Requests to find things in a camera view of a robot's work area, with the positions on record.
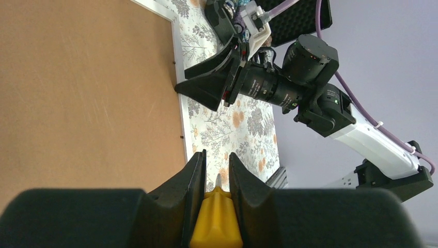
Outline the white picture frame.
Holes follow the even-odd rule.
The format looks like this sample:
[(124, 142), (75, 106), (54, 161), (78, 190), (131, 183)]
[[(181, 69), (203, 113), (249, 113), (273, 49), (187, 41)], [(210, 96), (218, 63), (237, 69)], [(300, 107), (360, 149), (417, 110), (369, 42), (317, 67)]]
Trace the white picture frame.
[(1, 208), (183, 168), (174, 27), (133, 1), (1, 1)]

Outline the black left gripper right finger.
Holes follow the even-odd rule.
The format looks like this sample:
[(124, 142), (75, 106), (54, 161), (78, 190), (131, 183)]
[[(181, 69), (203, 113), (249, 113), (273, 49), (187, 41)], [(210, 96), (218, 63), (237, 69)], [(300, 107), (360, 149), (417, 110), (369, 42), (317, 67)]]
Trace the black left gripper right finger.
[(244, 247), (424, 247), (400, 200), (381, 189), (274, 189), (229, 156)]

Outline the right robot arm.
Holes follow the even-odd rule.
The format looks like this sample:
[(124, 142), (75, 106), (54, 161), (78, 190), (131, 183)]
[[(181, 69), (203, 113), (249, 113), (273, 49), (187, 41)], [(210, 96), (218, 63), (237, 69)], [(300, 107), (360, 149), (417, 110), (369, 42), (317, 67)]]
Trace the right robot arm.
[(364, 160), (333, 182), (333, 188), (387, 189), (402, 201), (433, 186), (419, 155), (406, 151), (371, 124), (351, 98), (329, 81), (339, 67), (337, 50), (318, 37), (300, 35), (281, 67), (267, 59), (269, 47), (254, 55), (248, 43), (232, 37), (216, 55), (185, 70), (175, 91), (212, 111), (235, 103), (238, 95), (297, 110), (295, 122), (344, 143)]

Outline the yellow handled screwdriver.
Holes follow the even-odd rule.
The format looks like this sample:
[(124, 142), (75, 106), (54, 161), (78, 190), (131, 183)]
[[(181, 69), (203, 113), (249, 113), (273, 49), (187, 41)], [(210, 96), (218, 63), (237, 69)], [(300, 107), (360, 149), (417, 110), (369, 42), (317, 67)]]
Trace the yellow handled screwdriver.
[(220, 174), (215, 188), (204, 195), (189, 247), (243, 247), (231, 193), (222, 189)]

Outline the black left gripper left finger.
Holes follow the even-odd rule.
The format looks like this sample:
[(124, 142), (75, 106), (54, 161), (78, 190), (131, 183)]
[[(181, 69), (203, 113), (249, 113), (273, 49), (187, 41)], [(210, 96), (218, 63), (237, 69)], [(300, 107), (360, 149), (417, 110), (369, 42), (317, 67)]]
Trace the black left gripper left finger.
[(206, 152), (151, 192), (29, 189), (1, 216), (1, 247), (188, 247), (206, 186)]

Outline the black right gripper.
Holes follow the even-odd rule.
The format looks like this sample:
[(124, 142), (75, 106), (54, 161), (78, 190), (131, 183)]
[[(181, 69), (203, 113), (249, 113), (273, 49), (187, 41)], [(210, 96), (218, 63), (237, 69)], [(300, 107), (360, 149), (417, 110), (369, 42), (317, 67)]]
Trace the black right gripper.
[(274, 51), (257, 51), (247, 61), (244, 52), (234, 51), (240, 39), (232, 36), (215, 55), (184, 71), (185, 80), (177, 83), (175, 92), (189, 97), (206, 108), (217, 111), (235, 103), (237, 95), (280, 106), (286, 111), (297, 108), (305, 87), (288, 80), (281, 68), (272, 62)]

